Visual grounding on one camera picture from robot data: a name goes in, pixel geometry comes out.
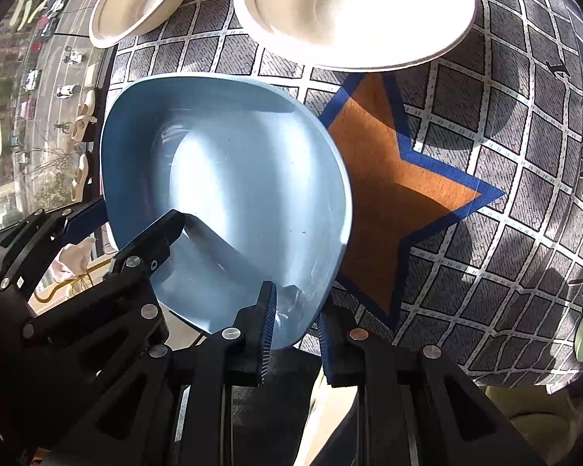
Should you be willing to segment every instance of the window glass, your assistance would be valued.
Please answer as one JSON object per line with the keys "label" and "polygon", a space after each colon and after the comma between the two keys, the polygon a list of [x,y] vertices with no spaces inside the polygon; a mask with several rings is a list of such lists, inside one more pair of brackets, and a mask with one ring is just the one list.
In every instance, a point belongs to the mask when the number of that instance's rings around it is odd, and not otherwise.
{"label": "window glass", "polygon": [[95,2],[16,0],[0,21],[0,229],[79,199],[75,122],[106,53],[88,39]]}

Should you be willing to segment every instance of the blue bowl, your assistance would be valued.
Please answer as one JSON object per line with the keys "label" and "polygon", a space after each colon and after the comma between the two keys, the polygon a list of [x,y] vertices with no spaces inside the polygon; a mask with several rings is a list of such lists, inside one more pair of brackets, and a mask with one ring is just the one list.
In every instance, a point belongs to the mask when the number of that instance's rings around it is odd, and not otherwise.
{"label": "blue bowl", "polygon": [[189,214],[152,276],[173,312],[215,332],[272,280],[272,347],[311,327],[345,251],[352,197],[339,151],[302,104],[252,79],[149,77],[112,106],[101,167],[119,248],[169,209]]}

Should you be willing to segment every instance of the white bowl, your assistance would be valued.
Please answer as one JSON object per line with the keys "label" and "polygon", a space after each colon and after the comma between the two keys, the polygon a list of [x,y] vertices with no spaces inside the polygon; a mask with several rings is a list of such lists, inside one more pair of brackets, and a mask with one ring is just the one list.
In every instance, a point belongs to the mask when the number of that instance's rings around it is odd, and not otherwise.
{"label": "white bowl", "polygon": [[95,47],[106,49],[126,37],[156,29],[183,0],[98,0],[89,22]]}
{"label": "white bowl", "polygon": [[383,71],[445,54],[467,34],[475,0],[234,0],[247,33],[286,59]]}

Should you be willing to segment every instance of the bowl rim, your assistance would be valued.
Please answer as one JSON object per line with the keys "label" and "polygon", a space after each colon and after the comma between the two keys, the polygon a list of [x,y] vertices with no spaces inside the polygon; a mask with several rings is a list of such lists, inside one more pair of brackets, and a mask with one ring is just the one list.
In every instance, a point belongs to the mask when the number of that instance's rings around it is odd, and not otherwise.
{"label": "bowl rim", "polygon": [[149,19],[151,17],[151,15],[156,10],[158,10],[158,8],[160,7],[159,5],[157,5],[156,7],[153,7],[152,9],[150,9],[149,12],[144,14],[138,21],[136,21],[128,29],[124,30],[123,33],[121,33],[119,35],[115,35],[111,39],[110,38],[100,38],[100,37],[98,37],[98,34],[96,33],[96,30],[99,29],[99,25],[98,24],[95,25],[94,23],[96,21],[99,21],[99,17],[101,15],[101,12],[103,11],[103,8],[106,4],[106,1],[107,0],[97,0],[95,2],[95,6],[93,7],[93,12],[91,13],[91,19],[89,20],[89,38],[90,38],[93,46],[97,47],[98,49],[107,49],[109,47],[112,47],[113,45],[116,45],[121,40],[123,40],[125,37],[128,37],[129,34],[131,34],[136,28],[138,28],[145,20]]}
{"label": "bowl rim", "polygon": [[471,13],[471,19],[468,23],[468,26],[465,30],[457,37],[457,39],[452,42],[449,46],[437,51],[433,54],[429,54],[425,57],[421,57],[419,59],[414,59],[412,61],[408,61],[406,63],[398,63],[392,65],[376,65],[376,66],[369,66],[360,68],[358,66],[348,67],[345,65],[333,65],[333,64],[318,64],[311,60],[309,54],[303,55],[298,52],[298,50],[294,47],[281,47],[281,41],[273,34],[269,33],[263,26],[264,24],[258,16],[253,15],[253,13],[248,9],[247,0],[233,0],[233,6],[237,14],[237,18],[240,21],[240,24],[244,28],[244,30],[259,44],[263,45],[269,51],[272,51],[274,54],[278,54],[285,59],[290,61],[294,61],[299,64],[312,64],[317,68],[324,68],[326,70],[333,70],[333,71],[341,71],[341,72],[350,72],[350,73],[370,73],[370,72],[385,72],[385,71],[393,71],[393,70],[401,70],[403,68],[409,68],[411,66],[416,66],[418,64],[427,63],[428,61],[432,61],[437,57],[441,57],[443,54],[451,51],[451,49],[455,48],[464,37],[466,37],[473,27],[473,22],[475,20],[475,12],[476,12],[476,5],[475,0],[473,1],[473,13]]}
{"label": "bowl rim", "polygon": [[135,80],[130,85],[128,85],[117,96],[114,103],[112,104],[112,107],[110,107],[110,110],[108,111],[108,115],[104,120],[104,125],[103,125],[102,130],[101,130],[101,136],[99,138],[99,178],[101,181],[104,198],[106,197],[106,192],[104,191],[105,190],[105,188],[104,188],[104,175],[103,175],[104,160],[103,160],[103,154],[102,154],[103,149],[104,149],[104,135],[106,134],[106,124],[110,120],[110,115],[112,114],[112,111],[115,110],[116,103],[117,103],[118,99],[121,96],[123,96],[123,94],[126,91],[131,89],[134,85],[137,85],[137,84],[140,84],[143,82],[147,82],[149,80],[158,80],[158,79],[165,79],[165,78],[170,78],[170,77],[203,77],[203,78],[208,78],[208,79],[230,80],[232,82],[251,83],[253,85],[258,85],[260,87],[264,87],[264,88],[268,89],[269,91],[271,91],[277,95],[282,96],[283,98],[287,99],[288,101],[291,101],[292,104],[295,105],[298,110],[302,111],[309,118],[309,120],[313,122],[314,126],[317,127],[319,134],[326,141],[326,144],[328,145],[329,149],[333,153],[333,157],[335,159],[335,162],[337,163],[337,167],[339,169],[339,174],[340,174],[341,181],[343,184],[344,199],[345,199],[345,203],[346,203],[346,211],[343,215],[341,231],[340,231],[340,236],[339,236],[340,252],[339,252],[339,255],[337,257],[337,265],[336,265],[336,268],[339,268],[341,261],[343,259],[343,255],[346,251],[348,240],[350,238],[350,232],[352,230],[352,216],[353,216],[352,187],[350,185],[350,178],[347,174],[346,165],[343,162],[343,157],[341,157],[341,154],[339,152],[339,149],[337,149],[337,146],[335,145],[333,137],[330,135],[330,133],[328,133],[327,128],[324,126],[322,121],[320,121],[319,118],[317,116],[315,116],[315,114],[313,114],[308,108],[305,107],[305,105],[300,103],[296,98],[289,95],[281,88],[276,87],[276,86],[271,85],[271,84],[266,83],[266,82],[262,82],[261,80],[252,79],[250,77],[237,77],[234,75],[227,75],[227,74],[220,74],[220,73],[209,73],[209,72],[175,72],[175,73],[171,72],[171,73],[164,73],[164,74],[159,74],[159,75],[152,75],[150,77],[144,77],[143,79]]}

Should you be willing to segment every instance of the beige bowl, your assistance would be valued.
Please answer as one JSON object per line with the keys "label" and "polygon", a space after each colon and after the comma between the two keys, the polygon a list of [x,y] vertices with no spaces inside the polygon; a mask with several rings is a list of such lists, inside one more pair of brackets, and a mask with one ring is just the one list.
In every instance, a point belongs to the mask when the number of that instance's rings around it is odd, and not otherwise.
{"label": "beige bowl", "polygon": [[106,49],[126,37],[156,29],[183,0],[98,0],[89,22],[95,47]]}

